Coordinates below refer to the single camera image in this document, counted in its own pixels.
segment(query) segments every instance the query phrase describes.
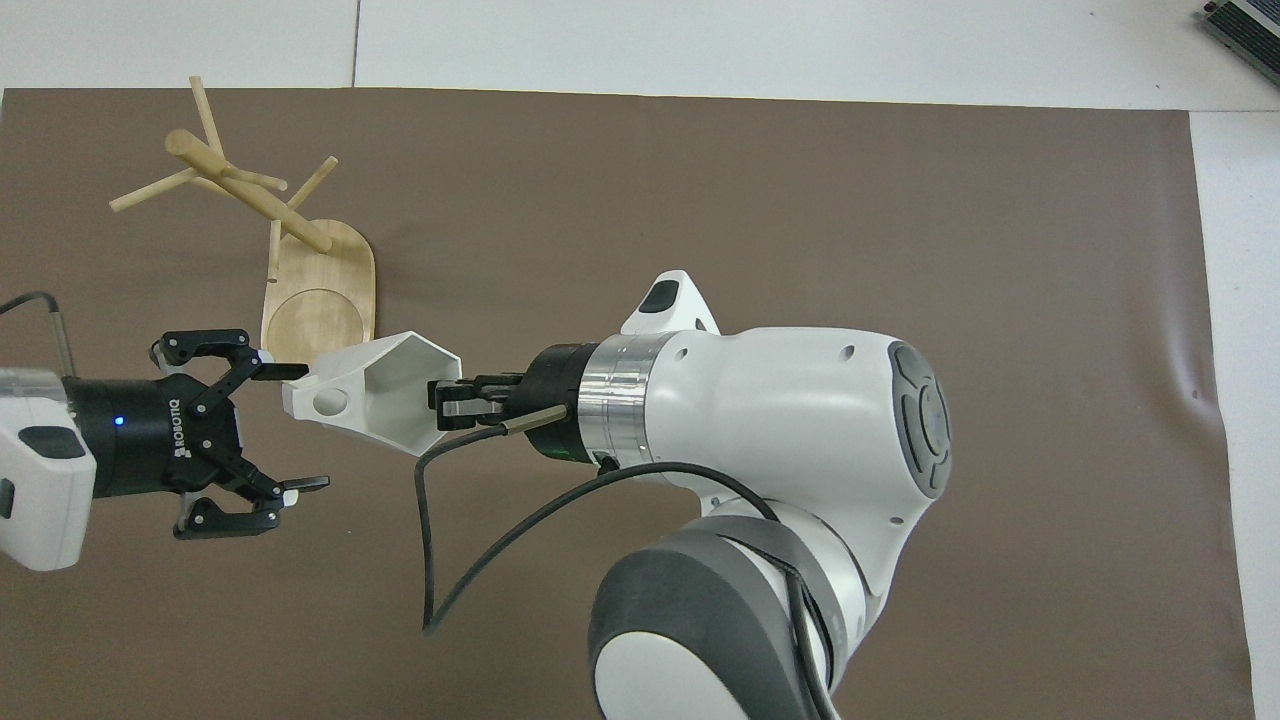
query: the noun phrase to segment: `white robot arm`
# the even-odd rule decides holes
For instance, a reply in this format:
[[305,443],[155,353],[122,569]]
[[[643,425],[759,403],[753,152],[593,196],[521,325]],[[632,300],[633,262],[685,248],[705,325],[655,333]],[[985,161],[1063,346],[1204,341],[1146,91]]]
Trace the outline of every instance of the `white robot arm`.
[[[654,282],[620,334],[552,346],[524,374],[460,380],[451,366],[408,378],[376,360],[328,364],[344,370],[285,384],[294,416],[371,434],[370,418],[392,406],[351,398],[365,384],[352,378],[397,375],[397,388],[419,396],[433,380],[434,413],[402,419],[443,432],[563,406],[562,420],[529,432],[548,457],[602,473],[694,464],[768,502],[781,523],[705,477],[644,475],[695,492],[703,518],[621,560],[600,585],[589,647],[612,720],[833,716],[826,692],[879,616],[902,546],[951,470],[946,401],[911,346],[835,328],[723,337],[680,270]],[[335,387],[351,411],[324,400]],[[806,589],[801,623],[787,575]],[[796,653],[800,626],[818,648],[812,657]],[[813,675],[822,697],[806,689]]]

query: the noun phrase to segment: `wooden peg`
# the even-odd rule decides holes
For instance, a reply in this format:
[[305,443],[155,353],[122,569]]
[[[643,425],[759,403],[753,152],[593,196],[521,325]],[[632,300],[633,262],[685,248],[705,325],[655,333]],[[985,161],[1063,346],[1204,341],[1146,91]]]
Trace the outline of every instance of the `wooden peg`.
[[326,158],[324,163],[320,163],[320,167],[316,168],[316,172],[311,173],[311,177],[307,178],[307,182],[302,183],[302,187],[300,187],[298,191],[293,193],[293,197],[291,197],[289,201],[285,202],[285,205],[288,205],[291,210],[297,210],[298,205],[302,205],[302,201],[310,197],[311,193],[315,192],[317,187],[320,187],[320,183],[324,181],[324,178],[326,178],[329,173],[332,173],[333,169],[337,167],[338,167],[338,159],[334,158],[333,155],[329,155],[329,158]]
[[189,131],[175,129],[170,132],[165,137],[164,147],[170,155],[180,158],[201,176],[209,178],[253,210],[257,210],[266,219],[280,220],[280,225],[285,231],[307,243],[316,252],[329,252],[333,240],[324,231],[311,224],[310,220],[297,211],[289,209],[288,205],[271,195],[265,187],[223,177],[223,169],[230,167],[230,163],[214,152],[200,138],[191,135]]
[[205,188],[205,190],[207,190],[210,192],[216,192],[218,195],[221,195],[223,197],[230,197],[232,200],[236,199],[234,195],[232,195],[230,192],[227,192],[220,186],[215,184],[214,181],[210,181],[210,179],[196,177],[196,178],[193,178],[191,181],[191,184],[193,184],[196,187]]
[[274,283],[280,274],[280,220],[271,220],[271,237],[266,247],[266,282]]
[[232,168],[230,165],[223,168],[223,177],[242,182],[251,182],[268,190],[279,190],[280,192],[289,190],[289,183],[282,181],[280,178],[273,178],[271,176],[264,176],[262,173],[251,173],[239,168]]
[[197,173],[193,168],[187,168],[186,170],[174,173],[166,178],[160,178],[148,186],[140,187],[133,192],[122,195],[115,200],[108,202],[108,205],[111,206],[113,213],[119,213],[120,210],[133,208],[134,205],[142,202],[143,200],[151,200],[156,195],[160,195],[161,192],[168,192],[197,177],[200,177],[200,173]]
[[219,155],[223,152],[223,141],[218,137],[218,126],[214,124],[214,110],[209,106],[209,96],[205,95],[205,83],[200,76],[191,76],[191,92],[196,96],[196,111],[200,113],[200,124],[205,128],[205,140]]

